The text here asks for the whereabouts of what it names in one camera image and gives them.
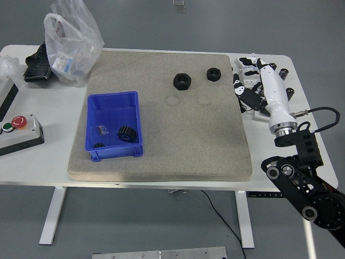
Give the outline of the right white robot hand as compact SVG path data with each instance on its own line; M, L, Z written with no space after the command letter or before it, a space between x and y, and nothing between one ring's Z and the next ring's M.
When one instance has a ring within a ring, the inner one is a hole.
M269 129L276 137L296 132L297 122L290 115L284 81L273 66L256 57L241 57L238 61L242 67L257 68L265 99L254 90L246 88L240 81L239 75L235 73L233 86L237 98L254 111L265 109L270 114Z

